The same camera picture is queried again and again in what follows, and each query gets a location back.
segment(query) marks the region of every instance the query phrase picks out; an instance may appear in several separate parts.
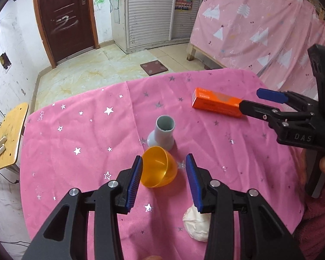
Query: white vase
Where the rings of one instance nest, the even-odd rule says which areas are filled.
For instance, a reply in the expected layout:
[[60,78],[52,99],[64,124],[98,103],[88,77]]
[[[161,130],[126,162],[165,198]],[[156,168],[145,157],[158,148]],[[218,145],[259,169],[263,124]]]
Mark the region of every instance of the white vase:
[[170,151],[175,143],[172,135],[175,125],[173,118],[168,115],[158,117],[154,130],[148,136],[148,146],[160,146]]

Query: rectangular orange carton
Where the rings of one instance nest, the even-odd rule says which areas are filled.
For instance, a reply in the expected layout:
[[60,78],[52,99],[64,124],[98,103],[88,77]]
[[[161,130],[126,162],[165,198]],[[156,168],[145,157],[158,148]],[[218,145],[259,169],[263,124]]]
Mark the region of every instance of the rectangular orange carton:
[[196,88],[193,94],[193,108],[213,111],[234,117],[241,117],[239,103],[241,99],[222,93]]

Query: silver bolt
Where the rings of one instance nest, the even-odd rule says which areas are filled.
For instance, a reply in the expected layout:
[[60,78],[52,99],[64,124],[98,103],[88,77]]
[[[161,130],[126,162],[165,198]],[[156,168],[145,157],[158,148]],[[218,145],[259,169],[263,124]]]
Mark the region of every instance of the silver bolt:
[[220,186],[220,182],[218,180],[212,180],[212,181],[209,182],[209,184],[212,187],[219,187]]
[[69,195],[71,195],[71,196],[75,196],[75,195],[77,195],[79,193],[79,190],[78,190],[78,188],[72,188],[72,189],[70,189],[70,191],[68,192],[68,194]]
[[257,197],[259,195],[259,192],[256,189],[252,188],[251,190],[249,190],[249,195],[251,197]]
[[112,181],[108,182],[109,187],[116,187],[118,185],[119,185],[119,183],[116,180],[112,180]]

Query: beige tile floor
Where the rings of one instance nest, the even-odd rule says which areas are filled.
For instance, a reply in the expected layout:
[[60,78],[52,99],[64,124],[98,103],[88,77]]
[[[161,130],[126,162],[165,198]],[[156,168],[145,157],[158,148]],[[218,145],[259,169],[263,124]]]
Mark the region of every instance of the beige tile floor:
[[165,73],[204,70],[198,59],[186,60],[187,46],[171,45],[127,55],[113,44],[77,56],[41,77],[35,111],[85,91],[149,77],[140,64],[153,60],[168,68]]

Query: white wardrobe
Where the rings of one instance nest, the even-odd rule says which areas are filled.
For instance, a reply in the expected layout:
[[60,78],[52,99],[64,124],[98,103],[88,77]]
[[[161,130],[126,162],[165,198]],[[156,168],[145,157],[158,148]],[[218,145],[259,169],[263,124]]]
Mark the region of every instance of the white wardrobe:
[[111,0],[112,34],[126,53],[189,42],[202,0],[191,11],[175,10],[176,0]]

